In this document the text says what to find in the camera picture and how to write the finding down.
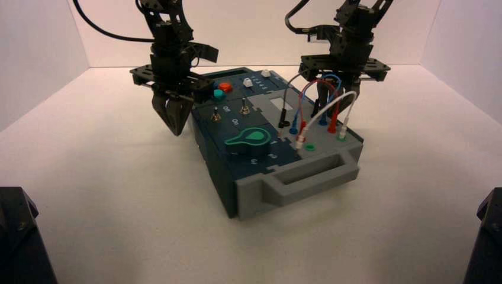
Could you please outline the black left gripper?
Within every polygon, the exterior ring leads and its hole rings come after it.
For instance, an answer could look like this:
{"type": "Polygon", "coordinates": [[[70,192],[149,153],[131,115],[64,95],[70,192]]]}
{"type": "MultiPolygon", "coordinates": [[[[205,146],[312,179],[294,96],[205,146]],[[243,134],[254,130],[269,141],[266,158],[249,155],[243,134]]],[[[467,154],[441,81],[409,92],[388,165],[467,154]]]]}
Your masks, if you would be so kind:
{"type": "MultiPolygon", "coordinates": [[[[189,41],[170,46],[153,43],[150,50],[150,63],[130,70],[134,84],[151,82],[156,91],[191,97],[198,104],[213,96],[214,81],[191,69],[194,60],[214,62],[214,47],[189,41]]],[[[181,135],[193,105],[192,101],[170,99],[160,92],[155,92],[152,98],[153,109],[175,136],[181,135]]]]}

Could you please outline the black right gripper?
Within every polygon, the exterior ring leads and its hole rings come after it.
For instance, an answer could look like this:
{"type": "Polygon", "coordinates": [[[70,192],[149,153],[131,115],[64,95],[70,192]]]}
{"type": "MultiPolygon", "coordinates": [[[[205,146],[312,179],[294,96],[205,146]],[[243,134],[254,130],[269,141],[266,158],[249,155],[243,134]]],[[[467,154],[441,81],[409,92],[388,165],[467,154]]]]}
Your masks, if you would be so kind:
{"type": "MultiPolygon", "coordinates": [[[[345,84],[339,95],[355,91],[360,94],[361,81],[356,81],[361,75],[368,75],[370,80],[382,82],[391,70],[389,65],[371,58],[374,36],[357,37],[355,35],[309,35],[309,42],[330,43],[330,53],[301,56],[299,72],[304,79],[313,80],[317,75],[333,72],[342,79],[347,79],[352,84],[345,84]]],[[[321,111],[328,103],[333,89],[333,80],[317,83],[318,110],[321,111]]],[[[339,114],[348,108],[353,100],[353,95],[343,98],[339,102],[339,114]]]]}

